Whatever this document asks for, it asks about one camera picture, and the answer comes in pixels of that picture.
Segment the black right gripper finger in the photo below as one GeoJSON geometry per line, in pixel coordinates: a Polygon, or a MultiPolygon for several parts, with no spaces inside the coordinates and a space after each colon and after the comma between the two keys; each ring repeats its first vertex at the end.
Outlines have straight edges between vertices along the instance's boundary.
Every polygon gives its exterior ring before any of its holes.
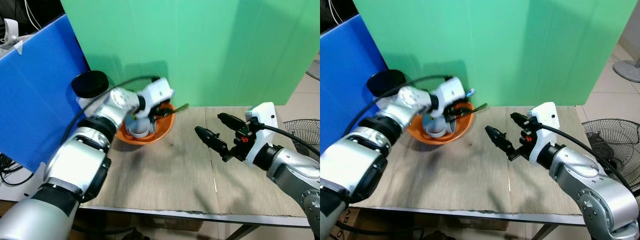
{"type": "Polygon", "coordinates": [[[248,127],[246,120],[228,113],[219,113],[217,118],[231,130],[242,130],[248,127]]]}
{"type": "Polygon", "coordinates": [[[524,115],[519,112],[512,112],[510,114],[510,118],[514,121],[514,123],[522,128],[523,130],[532,130],[531,120],[532,116],[524,115]]]}
{"type": "Polygon", "coordinates": [[[510,142],[506,134],[498,130],[498,128],[494,128],[493,126],[487,125],[485,126],[485,131],[489,136],[491,142],[498,147],[500,150],[504,151],[506,154],[514,153],[515,148],[510,142]]]}
{"type": "Polygon", "coordinates": [[[208,128],[203,126],[195,126],[195,133],[199,139],[210,149],[217,152],[221,157],[227,156],[229,149],[226,142],[220,139],[220,134],[215,134],[208,128]]]}

